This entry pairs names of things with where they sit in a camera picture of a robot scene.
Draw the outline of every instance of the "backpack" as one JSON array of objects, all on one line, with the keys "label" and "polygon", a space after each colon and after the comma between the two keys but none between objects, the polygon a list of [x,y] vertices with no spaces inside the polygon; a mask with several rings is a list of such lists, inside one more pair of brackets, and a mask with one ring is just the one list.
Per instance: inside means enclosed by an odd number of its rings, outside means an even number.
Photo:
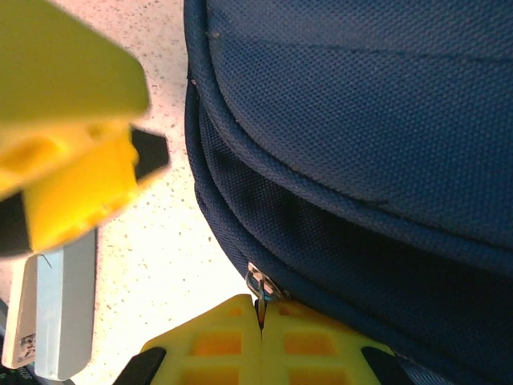
[{"label": "backpack", "polygon": [[196,197],[241,275],[414,383],[513,383],[513,3],[185,0]]}]

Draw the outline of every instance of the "speckled countertop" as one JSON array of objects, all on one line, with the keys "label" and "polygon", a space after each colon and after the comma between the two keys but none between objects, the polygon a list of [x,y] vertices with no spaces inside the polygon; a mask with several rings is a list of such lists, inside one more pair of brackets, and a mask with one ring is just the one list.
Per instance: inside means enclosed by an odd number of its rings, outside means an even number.
[{"label": "speckled countertop", "polygon": [[[244,280],[210,232],[193,192],[184,146],[187,54],[180,0],[58,0],[132,52],[147,73],[151,110],[142,127],[168,138],[172,169],[102,227],[93,358],[77,385],[110,385],[150,338],[234,294]],[[0,297],[10,269],[0,264]]]}]

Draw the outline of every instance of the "yellow plastic piece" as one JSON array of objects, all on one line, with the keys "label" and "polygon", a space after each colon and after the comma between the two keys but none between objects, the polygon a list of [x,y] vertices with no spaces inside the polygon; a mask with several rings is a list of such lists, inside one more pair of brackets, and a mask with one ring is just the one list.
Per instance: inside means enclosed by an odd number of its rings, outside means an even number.
[{"label": "yellow plastic piece", "polygon": [[32,250],[73,241],[132,201],[140,188],[129,130],[23,191]]},{"label": "yellow plastic piece", "polygon": [[260,385],[261,333],[249,295],[237,295],[149,341],[164,357],[151,385]]},{"label": "yellow plastic piece", "polygon": [[361,349],[393,352],[297,302],[270,302],[261,332],[238,295],[148,342],[167,354],[151,385],[380,385]]},{"label": "yellow plastic piece", "polygon": [[0,1],[0,200],[128,129],[143,68],[44,0]]},{"label": "yellow plastic piece", "polygon": [[385,345],[298,302],[270,302],[262,331],[262,384],[380,385],[361,349]]}]

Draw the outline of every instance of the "navy blue backpack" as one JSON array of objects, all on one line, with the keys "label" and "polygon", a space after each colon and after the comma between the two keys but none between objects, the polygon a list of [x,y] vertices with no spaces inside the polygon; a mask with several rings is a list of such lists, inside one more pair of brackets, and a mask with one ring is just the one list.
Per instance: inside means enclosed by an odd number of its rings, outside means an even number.
[{"label": "navy blue backpack", "polygon": [[513,2],[185,0],[196,195],[244,276],[513,384]]}]

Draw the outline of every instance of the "white speckled floor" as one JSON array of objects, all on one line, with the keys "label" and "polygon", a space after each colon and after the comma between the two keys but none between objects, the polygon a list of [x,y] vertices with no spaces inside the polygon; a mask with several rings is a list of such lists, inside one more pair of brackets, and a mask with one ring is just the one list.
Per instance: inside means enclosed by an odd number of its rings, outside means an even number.
[{"label": "white speckled floor", "polygon": [[[150,338],[247,292],[197,208],[184,146],[187,55],[180,0],[58,0],[132,52],[152,108],[141,126],[164,133],[172,170],[100,234],[93,359],[77,385],[110,385]],[[0,297],[10,269],[0,265]]]}]

